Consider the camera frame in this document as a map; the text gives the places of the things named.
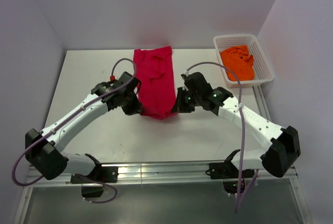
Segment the red t shirt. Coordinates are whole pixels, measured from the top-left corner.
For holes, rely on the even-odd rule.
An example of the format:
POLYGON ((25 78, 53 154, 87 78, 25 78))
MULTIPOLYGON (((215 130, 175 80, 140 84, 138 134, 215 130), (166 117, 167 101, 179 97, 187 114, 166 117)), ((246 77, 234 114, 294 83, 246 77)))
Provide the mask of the red t shirt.
POLYGON ((142 85, 138 92, 143 104, 141 115, 164 120, 176 101, 172 48, 166 46, 152 50, 134 50, 133 61, 137 67, 136 78, 142 85))

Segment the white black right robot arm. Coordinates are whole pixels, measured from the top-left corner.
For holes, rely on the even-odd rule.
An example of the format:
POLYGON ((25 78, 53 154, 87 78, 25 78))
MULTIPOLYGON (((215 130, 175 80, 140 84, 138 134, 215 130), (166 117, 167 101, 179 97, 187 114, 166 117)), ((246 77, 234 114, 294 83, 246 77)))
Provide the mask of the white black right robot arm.
POLYGON ((281 178, 301 154, 298 131, 283 128, 241 104, 223 87, 212 88, 200 72, 181 75, 184 85, 177 89, 173 113, 191 113, 202 107, 249 133, 261 146, 258 150, 234 150, 218 168, 210 167, 212 179, 250 178, 256 169, 265 169, 281 178))

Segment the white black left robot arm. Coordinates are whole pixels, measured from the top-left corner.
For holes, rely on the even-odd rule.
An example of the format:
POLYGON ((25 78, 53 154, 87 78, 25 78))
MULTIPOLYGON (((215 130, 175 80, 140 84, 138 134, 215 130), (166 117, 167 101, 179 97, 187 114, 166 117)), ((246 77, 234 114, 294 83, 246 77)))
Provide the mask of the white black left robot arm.
POLYGON ((89 182, 102 179, 100 161, 87 153, 66 154, 64 149, 91 122, 111 110, 121 107, 125 115, 140 113, 142 104, 135 93, 140 86, 140 80, 128 72, 119 79, 97 84, 66 116, 41 131, 31 129, 26 133, 26 160, 47 180, 64 173, 82 175, 89 182))

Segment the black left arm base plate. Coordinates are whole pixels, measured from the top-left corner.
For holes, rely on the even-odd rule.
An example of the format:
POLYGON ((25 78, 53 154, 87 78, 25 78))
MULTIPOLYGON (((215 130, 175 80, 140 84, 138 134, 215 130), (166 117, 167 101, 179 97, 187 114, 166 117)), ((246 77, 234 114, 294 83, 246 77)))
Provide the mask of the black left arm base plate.
POLYGON ((71 184, 83 184, 83 183, 116 183, 118 179, 118 167, 117 166, 102 166, 95 168, 87 176, 71 176, 71 184))

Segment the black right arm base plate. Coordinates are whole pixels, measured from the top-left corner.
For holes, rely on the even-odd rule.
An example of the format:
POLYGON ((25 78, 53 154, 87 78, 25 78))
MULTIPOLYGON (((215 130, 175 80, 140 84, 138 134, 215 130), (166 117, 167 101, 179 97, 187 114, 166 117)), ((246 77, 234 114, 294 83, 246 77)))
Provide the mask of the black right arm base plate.
POLYGON ((205 174, 210 176, 210 179, 238 179, 239 170, 232 163, 209 163, 205 174))

